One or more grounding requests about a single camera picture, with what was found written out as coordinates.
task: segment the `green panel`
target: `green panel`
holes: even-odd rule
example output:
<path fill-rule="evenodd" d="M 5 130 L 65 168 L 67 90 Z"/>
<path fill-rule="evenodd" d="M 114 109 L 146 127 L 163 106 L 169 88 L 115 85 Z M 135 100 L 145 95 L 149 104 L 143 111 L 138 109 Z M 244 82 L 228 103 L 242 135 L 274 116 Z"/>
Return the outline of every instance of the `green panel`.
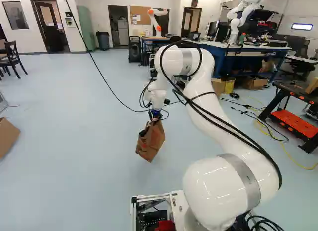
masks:
<path fill-rule="evenodd" d="M 95 34 L 91 22 L 90 11 L 87 7 L 78 6 L 79 21 L 83 32 L 84 41 L 90 50 L 96 49 Z"/>

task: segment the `red tray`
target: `red tray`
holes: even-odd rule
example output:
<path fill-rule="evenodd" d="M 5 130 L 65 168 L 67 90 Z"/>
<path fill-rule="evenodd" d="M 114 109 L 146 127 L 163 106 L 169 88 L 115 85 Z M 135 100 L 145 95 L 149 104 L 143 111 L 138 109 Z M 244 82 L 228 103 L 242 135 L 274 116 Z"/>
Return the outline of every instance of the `red tray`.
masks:
<path fill-rule="evenodd" d="M 272 112 L 271 114 L 282 121 L 282 126 L 285 126 L 284 122 L 286 123 L 286 125 L 290 126 L 288 128 L 290 131 L 293 131 L 293 129 L 295 129 L 308 138 L 312 138 L 316 133 L 318 133 L 317 127 L 285 109 Z"/>

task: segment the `refrigerator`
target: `refrigerator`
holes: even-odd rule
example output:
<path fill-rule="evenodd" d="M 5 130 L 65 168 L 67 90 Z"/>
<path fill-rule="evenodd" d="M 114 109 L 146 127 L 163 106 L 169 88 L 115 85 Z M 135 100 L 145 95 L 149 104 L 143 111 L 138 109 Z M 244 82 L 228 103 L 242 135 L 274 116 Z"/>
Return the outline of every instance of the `refrigerator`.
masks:
<path fill-rule="evenodd" d="M 128 33 L 128 22 L 126 20 L 118 20 L 118 34 L 119 34 L 119 44 L 128 45 L 129 43 L 129 33 Z"/>

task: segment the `doorway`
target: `doorway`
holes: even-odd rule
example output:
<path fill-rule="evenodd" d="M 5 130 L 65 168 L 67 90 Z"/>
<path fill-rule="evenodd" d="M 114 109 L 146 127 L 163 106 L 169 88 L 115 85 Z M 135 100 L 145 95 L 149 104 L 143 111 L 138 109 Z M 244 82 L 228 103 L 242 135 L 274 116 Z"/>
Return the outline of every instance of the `doorway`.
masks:
<path fill-rule="evenodd" d="M 185 7 L 182 19 L 181 36 L 188 36 L 191 32 L 198 32 L 200 19 L 201 19 L 201 8 Z"/>
<path fill-rule="evenodd" d="M 128 10 L 126 6 L 108 6 L 114 48 L 128 48 Z"/>
<path fill-rule="evenodd" d="M 70 52 L 56 0 L 31 0 L 31 3 L 47 52 Z"/>
<path fill-rule="evenodd" d="M 0 40 L 8 41 L 8 40 L 6 39 L 6 36 L 5 36 L 5 33 L 4 33 L 4 31 L 3 31 L 3 28 L 2 28 L 2 26 L 1 26 L 1 24 L 0 24 Z"/>

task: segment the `cork board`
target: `cork board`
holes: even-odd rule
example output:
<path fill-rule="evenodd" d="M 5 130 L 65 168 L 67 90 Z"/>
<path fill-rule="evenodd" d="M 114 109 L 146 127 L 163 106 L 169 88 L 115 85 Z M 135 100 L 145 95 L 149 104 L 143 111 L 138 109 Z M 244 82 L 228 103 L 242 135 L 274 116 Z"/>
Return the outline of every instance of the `cork board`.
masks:
<path fill-rule="evenodd" d="M 147 6 L 130 6 L 130 24 L 133 24 L 133 15 L 140 15 L 140 21 L 137 21 L 136 25 L 151 25 L 151 20 L 147 14 L 147 11 L 151 7 Z"/>

